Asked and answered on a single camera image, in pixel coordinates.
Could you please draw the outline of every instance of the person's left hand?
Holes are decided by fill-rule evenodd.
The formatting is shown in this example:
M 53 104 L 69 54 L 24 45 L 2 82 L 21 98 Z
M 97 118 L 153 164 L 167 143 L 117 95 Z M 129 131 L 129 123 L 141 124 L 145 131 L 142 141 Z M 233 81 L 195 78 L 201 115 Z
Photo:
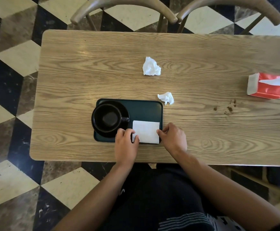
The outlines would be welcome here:
M 118 129 L 115 136 L 114 155 L 118 165 L 132 168 L 137 156 L 139 136 L 135 136 L 134 143 L 131 142 L 130 135 L 134 134 L 133 129 Z

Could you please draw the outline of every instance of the person's left arm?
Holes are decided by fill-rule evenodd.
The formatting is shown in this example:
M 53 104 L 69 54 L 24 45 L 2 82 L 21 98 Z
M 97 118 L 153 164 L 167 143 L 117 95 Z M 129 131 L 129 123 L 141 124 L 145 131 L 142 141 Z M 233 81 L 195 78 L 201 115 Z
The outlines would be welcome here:
M 122 185 L 137 155 L 139 137 L 131 143 L 132 129 L 119 129 L 115 136 L 114 154 L 116 164 L 54 228 L 53 231 L 96 230 L 108 217 Z

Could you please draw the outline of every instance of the hand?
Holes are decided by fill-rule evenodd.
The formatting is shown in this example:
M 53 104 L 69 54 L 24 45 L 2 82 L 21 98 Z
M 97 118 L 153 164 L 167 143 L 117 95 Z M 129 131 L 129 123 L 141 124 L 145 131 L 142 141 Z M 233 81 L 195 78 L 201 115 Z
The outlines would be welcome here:
M 118 129 L 117 135 L 115 136 L 115 146 L 114 146 L 114 155 L 118 165 L 123 167 L 133 167 L 135 162 L 138 145 L 139 145 L 139 136 L 135 136 L 134 143 L 131 142 L 130 135 L 134 134 L 133 129 Z
M 186 135 L 181 128 L 178 128 L 173 123 L 166 125 L 162 131 L 158 129 L 157 134 L 172 157 L 177 153 L 187 151 Z

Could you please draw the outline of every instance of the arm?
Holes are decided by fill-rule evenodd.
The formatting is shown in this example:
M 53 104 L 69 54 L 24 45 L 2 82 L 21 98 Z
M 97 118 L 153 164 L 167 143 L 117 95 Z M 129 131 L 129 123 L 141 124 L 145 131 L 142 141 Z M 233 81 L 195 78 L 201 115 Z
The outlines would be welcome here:
M 53 231 L 96 230 L 108 217 L 122 185 L 137 155 L 139 137 L 131 143 L 132 129 L 119 129 L 115 136 L 114 154 L 116 164 L 53 229 Z
M 269 231 L 280 224 L 280 212 L 274 206 L 189 154 L 182 129 L 169 123 L 157 133 L 194 185 L 222 213 L 250 231 Z

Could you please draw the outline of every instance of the forearm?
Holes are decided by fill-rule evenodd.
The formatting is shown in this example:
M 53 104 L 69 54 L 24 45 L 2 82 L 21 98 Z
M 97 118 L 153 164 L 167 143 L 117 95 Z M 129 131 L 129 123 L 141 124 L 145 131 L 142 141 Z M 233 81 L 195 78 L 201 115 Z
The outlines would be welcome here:
M 252 191 L 192 155 L 177 154 L 175 159 L 210 202 L 245 229 L 268 231 L 280 224 L 280 212 Z
M 108 217 L 130 169 L 115 164 L 108 175 L 53 230 L 96 230 Z

